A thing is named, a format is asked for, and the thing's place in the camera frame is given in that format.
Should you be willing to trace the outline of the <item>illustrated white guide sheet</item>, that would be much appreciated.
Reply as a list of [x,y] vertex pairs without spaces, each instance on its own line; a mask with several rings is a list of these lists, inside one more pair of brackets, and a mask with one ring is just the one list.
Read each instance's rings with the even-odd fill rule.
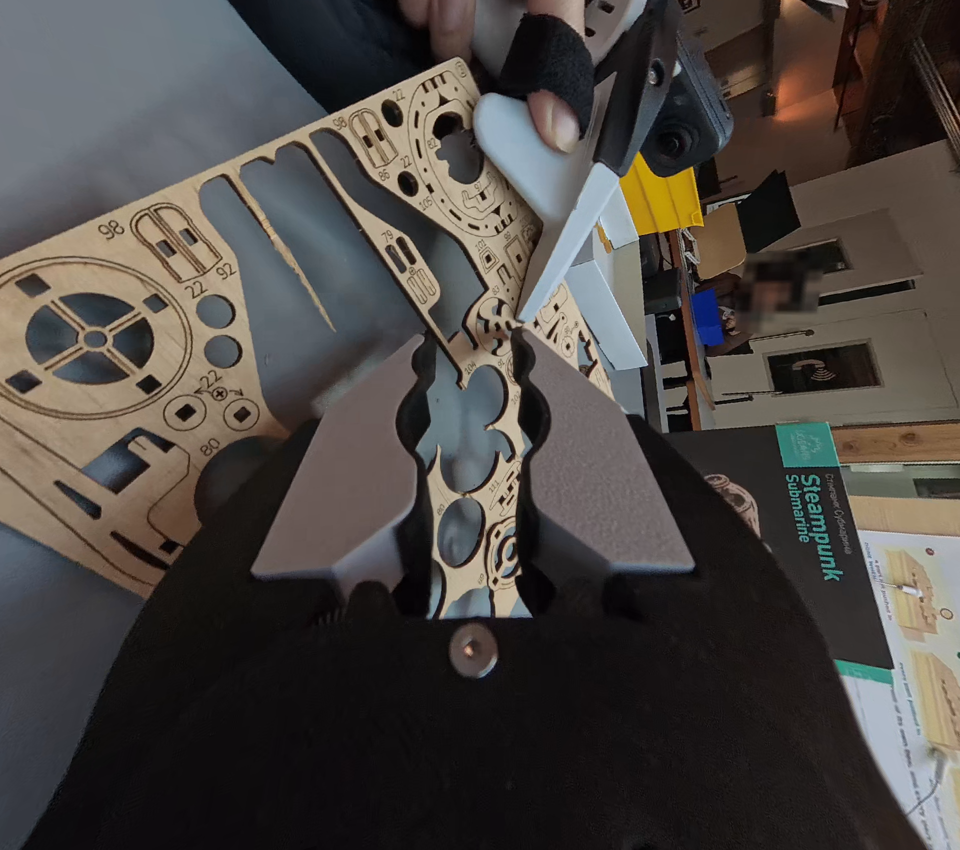
[[958,537],[861,530],[859,542],[864,580],[837,669],[921,841],[958,848]]

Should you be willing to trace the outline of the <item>wooden parts sheet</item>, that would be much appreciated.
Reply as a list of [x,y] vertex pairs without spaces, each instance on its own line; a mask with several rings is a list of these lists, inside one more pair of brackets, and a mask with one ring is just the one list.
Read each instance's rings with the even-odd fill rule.
[[456,492],[441,450],[426,470],[437,613],[487,587],[519,598],[515,545],[524,435],[512,340],[527,329],[614,399],[587,322],[560,283],[530,323],[518,308],[540,224],[489,158],[461,183],[442,158],[480,95],[461,59],[435,66],[179,184],[2,260],[2,522],[135,592],[155,590],[200,529],[204,469],[242,438],[280,438],[266,407],[246,278],[205,214],[224,184],[329,316],[244,179],[286,149],[308,159],[466,389],[503,390],[498,453]]

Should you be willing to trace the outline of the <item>white cardboard box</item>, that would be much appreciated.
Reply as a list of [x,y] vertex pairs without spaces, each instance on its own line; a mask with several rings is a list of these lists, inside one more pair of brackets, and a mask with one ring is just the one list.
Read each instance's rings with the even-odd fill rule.
[[611,367],[646,367],[640,237],[621,193],[610,200],[574,257],[566,283]]

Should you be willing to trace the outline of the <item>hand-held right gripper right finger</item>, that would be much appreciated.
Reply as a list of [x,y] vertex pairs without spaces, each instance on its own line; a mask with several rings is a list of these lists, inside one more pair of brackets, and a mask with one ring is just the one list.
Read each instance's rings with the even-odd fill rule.
[[621,406],[527,328],[511,338],[531,446],[515,539],[524,599],[573,580],[688,575],[695,561]]

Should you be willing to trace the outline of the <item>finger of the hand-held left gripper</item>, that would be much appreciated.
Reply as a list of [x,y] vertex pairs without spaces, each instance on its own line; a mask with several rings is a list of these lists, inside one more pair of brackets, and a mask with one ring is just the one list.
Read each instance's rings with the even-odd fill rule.
[[594,160],[610,96],[608,90],[595,91],[586,135],[570,153],[544,143],[528,105],[520,100],[489,92],[474,109],[479,147],[542,225],[522,280],[517,319],[523,324],[533,321],[564,280],[619,188],[617,172]]

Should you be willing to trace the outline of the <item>yellow plastic bin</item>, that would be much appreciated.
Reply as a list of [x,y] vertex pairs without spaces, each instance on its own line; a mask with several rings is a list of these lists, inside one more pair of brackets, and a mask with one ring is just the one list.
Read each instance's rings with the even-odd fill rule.
[[701,203],[694,172],[657,176],[642,155],[637,155],[620,188],[632,225],[640,236],[668,233],[692,225],[702,226]]

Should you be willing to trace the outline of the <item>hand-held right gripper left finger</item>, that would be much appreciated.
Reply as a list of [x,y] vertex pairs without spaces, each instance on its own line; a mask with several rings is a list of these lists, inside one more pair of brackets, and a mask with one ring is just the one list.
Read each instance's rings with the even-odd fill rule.
[[318,421],[264,543],[258,580],[325,580],[340,596],[376,581],[427,596],[431,338],[401,345]]

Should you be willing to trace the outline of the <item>teal-labelled kit box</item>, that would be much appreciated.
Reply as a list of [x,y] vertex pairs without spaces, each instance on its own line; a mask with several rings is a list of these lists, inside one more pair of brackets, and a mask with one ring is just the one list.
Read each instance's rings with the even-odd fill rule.
[[891,686],[894,662],[830,425],[667,438],[772,553],[840,674]]

